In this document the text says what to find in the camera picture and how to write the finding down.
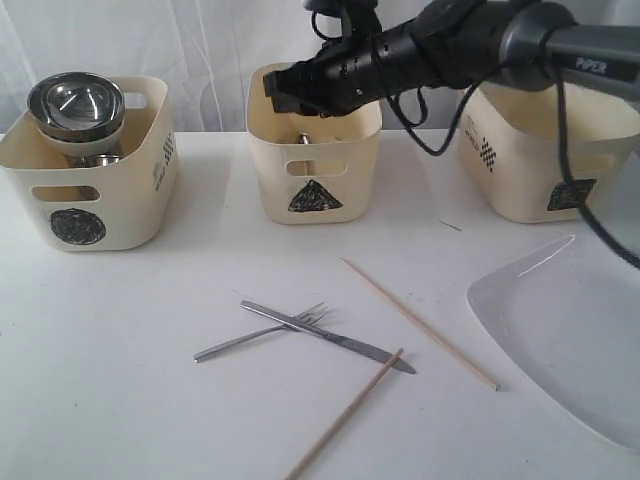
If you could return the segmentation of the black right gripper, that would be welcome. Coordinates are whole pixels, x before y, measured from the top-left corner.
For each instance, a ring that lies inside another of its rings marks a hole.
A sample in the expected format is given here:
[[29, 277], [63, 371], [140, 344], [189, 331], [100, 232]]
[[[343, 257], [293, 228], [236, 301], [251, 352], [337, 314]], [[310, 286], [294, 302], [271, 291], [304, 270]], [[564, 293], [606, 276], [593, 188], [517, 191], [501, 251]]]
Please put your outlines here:
[[326, 46], [263, 77], [276, 113], [323, 117], [346, 116], [424, 84], [425, 60], [404, 24]]

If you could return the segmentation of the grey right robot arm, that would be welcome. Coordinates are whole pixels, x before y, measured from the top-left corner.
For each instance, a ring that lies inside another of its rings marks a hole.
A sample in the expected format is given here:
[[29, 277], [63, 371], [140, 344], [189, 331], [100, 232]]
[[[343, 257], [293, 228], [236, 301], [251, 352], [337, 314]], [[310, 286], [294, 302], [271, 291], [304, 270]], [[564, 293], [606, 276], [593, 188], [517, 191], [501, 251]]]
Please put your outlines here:
[[491, 82], [537, 92], [557, 77], [639, 99], [638, 27], [580, 25], [555, 2], [432, 1], [390, 29], [370, 2], [339, 2], [327, 12], [341, 17], [341, 37], [264, 75], [275, 112], [340, 117], [420, 87]]

